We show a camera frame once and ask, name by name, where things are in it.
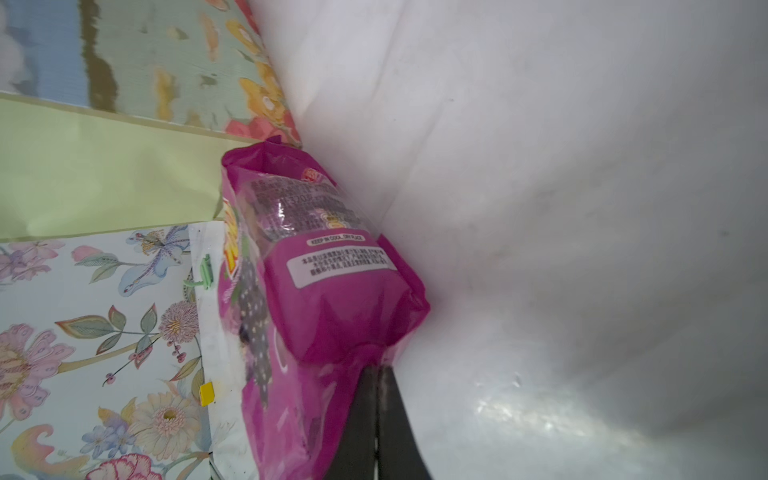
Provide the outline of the paper bag white green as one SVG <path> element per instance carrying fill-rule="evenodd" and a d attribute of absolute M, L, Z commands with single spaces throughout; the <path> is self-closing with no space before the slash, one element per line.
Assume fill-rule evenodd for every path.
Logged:
<path fill-rule="evenodd" d="M 227 150 L 300 136 L 244 1 L 5 1 L 1 236 L 205 221 Z"/>

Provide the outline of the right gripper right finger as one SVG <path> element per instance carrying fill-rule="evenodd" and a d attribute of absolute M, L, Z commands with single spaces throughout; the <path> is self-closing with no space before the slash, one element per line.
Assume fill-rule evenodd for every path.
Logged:
<path fill-rule="evenodd" d="M 431 480 L 391 366 L 382 367 L 379 371 L 377 415 L 378 478 Z"/>

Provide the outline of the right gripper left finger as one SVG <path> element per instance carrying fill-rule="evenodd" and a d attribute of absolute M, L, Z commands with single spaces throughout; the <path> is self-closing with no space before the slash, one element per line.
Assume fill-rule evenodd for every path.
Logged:
<path fill-rule="evenodd" d="M 378 369 L 359 377 L 343 434 L 325 480 L 372 480 L 377 462 Z"/>

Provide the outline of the purple magenta snack bag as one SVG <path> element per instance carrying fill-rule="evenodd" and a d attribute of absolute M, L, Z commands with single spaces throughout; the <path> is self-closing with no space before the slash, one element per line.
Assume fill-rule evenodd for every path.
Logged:
<path fill-rule="evenodd" d="M 361 372 L 391 366 L 430 304 L 415 271 L 306 152 L 278 138 L 221 161 L 221 321 L 263 479 L 324 479 Z"/>

